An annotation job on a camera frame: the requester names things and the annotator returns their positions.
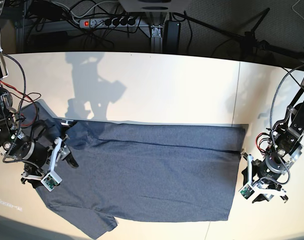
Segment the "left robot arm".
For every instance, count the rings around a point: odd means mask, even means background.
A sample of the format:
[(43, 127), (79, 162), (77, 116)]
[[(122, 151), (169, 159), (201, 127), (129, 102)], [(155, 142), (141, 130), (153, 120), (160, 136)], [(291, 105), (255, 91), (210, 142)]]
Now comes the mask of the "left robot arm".
[(254, 159), (251, 154), (242, 153), (247, 167), (242, 171), (243, 186), (241, 196), (253, 203), (270, 201), (278, 196), (288, 201), (281, 176), (291, 176), (290, 169), (302, 154), (304, 137), (304, 78), (299, 91), (286, 108), (285, 117), (277, 122), (269, 118), (267, 132), (260, 133), (255, 144), (263, 159)]

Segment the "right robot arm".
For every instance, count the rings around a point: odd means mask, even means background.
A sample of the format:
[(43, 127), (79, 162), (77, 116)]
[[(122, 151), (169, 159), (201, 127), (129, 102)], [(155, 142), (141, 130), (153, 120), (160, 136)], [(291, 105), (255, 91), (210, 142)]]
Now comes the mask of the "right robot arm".
[[(5, 2), (0, 0), (0, 16)], [(66, 145), (68, 135), (63, 131), (71, 127), (63, 123), (58, 128), (58, 136), (47, 133), (57, 128), (56, 123), (39, 118), (39, 106), (26, 93), (18, 91), (20, 102), (18, 108), (12, 106), (13, 99), (9, 89), (15, 87), (5, 83), (8, 71), (5, 65), (0, 39), (0, 155), (5, 164), (23, 163), (21, 183), (29, 182), (34, 188), (44, 186), (53, 191), (62, 182), (55, 171), (59, 161), (66, 161), (72, 168), (79, 165)]]

